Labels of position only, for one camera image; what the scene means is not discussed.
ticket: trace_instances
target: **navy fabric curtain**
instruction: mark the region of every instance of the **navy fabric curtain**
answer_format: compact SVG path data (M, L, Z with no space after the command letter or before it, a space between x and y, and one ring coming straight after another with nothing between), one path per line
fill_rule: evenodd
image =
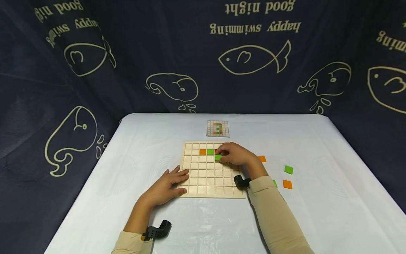
M400 0L0 0L0 246L43 253L129 113L330 117L406 209Z

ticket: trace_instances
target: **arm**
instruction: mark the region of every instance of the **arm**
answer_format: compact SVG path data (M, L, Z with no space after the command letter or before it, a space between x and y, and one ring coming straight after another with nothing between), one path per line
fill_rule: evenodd
M143 241L142 234L146 232L152 210L157 205L164 204L174 197L186 193L186 189L172 189L172 185L189 178L188 169L179 172L177 166L171 173L164 174L138 199L124 230L120 233L112 254L150 254L152 239Z
M299 224L258 157L235 143L217 149L221 162L245 164L251 177L248 196L266 245L272 254L314 254Z

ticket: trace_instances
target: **beige long sleeve shirt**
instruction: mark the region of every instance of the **beige long sleeve shirt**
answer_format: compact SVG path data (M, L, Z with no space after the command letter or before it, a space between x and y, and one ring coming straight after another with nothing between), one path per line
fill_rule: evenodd
M252 180L248 196L272 254L314 254L270 176ZM150 254L151 249L152 240L143 242L141 234L122 231L112 254Z

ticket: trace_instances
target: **forearm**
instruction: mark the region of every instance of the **forearm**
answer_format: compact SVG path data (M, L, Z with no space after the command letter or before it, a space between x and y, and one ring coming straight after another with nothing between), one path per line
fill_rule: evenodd
M153 206L141 197L134 205L124 230L120 233L112 254L150 254L152 239L143 241Z
M248 195L263 238L272 254L313 254L299 224L259 160L247 165Z
M145 233L152 210L153 206L150 205L143 196L141 196L131 211L127 224L124 227L124 232L139 234Z

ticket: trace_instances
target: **left hand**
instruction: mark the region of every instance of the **left hand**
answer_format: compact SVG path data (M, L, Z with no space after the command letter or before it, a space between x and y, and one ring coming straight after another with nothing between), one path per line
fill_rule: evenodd
M180 166L169 172L167 169L164 174L140 197L151 207L165 204L174 197L179 197L187 191L185 188L172 189L175 183L183 182L189 178L189 170L185 169L179 172Z

